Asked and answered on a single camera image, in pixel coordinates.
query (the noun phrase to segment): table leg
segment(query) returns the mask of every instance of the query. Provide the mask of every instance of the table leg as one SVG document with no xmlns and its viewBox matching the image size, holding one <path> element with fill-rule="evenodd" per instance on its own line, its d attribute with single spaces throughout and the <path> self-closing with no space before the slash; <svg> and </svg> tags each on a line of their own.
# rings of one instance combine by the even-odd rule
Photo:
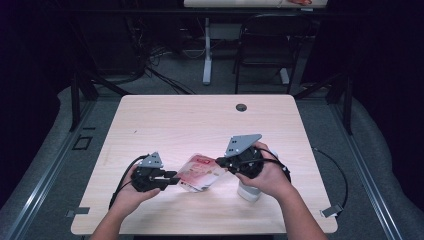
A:
<svg viewBox="0 0 424 240">
<path fill-rule="evenodd" d="M 211 84 L 212 58 L 211 58 L 211 37 L 209 30 L 209 18 L 205 19 L 205 67 L 203 69 L 203 84 Z"/>
</svg>

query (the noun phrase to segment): hand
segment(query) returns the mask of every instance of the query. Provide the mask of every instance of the hand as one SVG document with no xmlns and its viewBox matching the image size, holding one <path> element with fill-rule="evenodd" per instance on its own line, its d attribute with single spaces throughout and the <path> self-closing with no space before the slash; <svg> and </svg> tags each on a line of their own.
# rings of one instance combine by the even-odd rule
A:
<svg viewBox="0 0 424 240">
<path fill-rule="evenodd" d="M 128 174 L 125 176 L 123 184 L 131 182 L 131 174 L 136 168 L 137 165 L 131 167 L 131 169 L 128 171 Z M 129 183 L 124 188 L 122 188 L 121 191 L 119 191 L 110 211 L 118 214 L 118 216 L 122 218 L 125 218 L 133 211 L 135 211 L 142 202 L 155 197 L 159 193 L 159 188 L 147 192 L 138 192 L 135 190 L 132 184 Z"/>
<path fill-rule="evenodd" d="M 262 142 L 256 142 L 253 146 L 269 151 L 268 146 Z M 264 158 L 276 160 L 266 151 L 261 151 L 261 154 Z M 280 194 L 285 195 L 285 192 L 291 191 L 293 189 L 293 186 L 284 175 L 281 167 L 271 162 L 265 162 L 261 173 L 254 179 L 250 179 L 240 173 L 237 173 L 236 176 L 244 185 L 256 187 L 263 193 L 268 194 L 274 198 Z"/>
</svg>

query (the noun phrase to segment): light wood surface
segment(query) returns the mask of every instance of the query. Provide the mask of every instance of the light wood surface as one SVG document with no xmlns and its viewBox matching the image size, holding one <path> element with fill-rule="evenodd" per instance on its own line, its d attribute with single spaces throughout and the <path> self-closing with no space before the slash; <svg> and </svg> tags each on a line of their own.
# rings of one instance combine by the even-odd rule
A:
<svg viewBox="0 0 424 240">
<path fill-rule="evenodd" d="M 302 6 L 288 0 L 184 0 L 185 7 L 194 8 L 325 8 L 327 0 L 312 0 Z"/>
<path fill-rule="evenodd" d="M 247 106 L 245 112 L 236 105 Z M 262 134 L 276 151 L 324 232 L 337 229 L 299 112 L 290 95 L 125 96 L 116 112 L 77 215 L 74 234 L 91 234 L 108 210 L 123 172 L 140 155 L 158 151 L 167 171 L 178 171 L 195 153 L 223 156 L 231 136 Z M 278 234 L 285 227 L 280 208 L 262 194 L 251 203 L 237 194 L 238 179 L 227 172 L 207 191 L 168 186 L 124 221 L 121 234 Z"/>
</svg>

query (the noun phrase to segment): chair leg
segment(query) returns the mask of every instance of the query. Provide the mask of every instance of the chair leg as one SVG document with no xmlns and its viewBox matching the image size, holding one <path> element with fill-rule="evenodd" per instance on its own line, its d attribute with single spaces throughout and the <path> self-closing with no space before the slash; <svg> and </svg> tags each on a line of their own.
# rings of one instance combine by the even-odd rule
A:
<svg viewBox="0 0 424 240">
<path fill-rule="evenodd" d="M 236 86 L 234 90 L 234 94 L 238 94 L 238 84 L 239 84 L 239 76 L 240 76 L 240 64 L 235 65 L 236 70 Z"/>
<path fill-rule="evenodd" d="M 294 65 L 291 69 L 289 85 L 287 86 L 286 94 L 290 94 L 291 85 L 293 84 L 293 77 L 294 77 L 295 70 L 296 70 L 296 65 Z"/>
</svg>

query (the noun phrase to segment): black backdrop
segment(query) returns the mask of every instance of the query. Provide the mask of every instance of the black backdrop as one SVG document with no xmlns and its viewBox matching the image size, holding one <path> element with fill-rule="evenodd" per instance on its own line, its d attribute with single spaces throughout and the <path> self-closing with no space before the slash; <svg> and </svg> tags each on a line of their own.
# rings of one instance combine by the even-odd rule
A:
<svg viewBox="0 0 424 240">
<path fill-rule="evenodd" d="M 367 6 L 332 1 L 332 7 L 354 8 L 347 2 Z M 324 21 L 302 82 L 353 66 L 353 95 L 382 131 L 404 193 L 424 211 L 424 7 L 417 2 L 373 1 L 361 9 L 372 10 L 368 21 Z"/>
</svg>

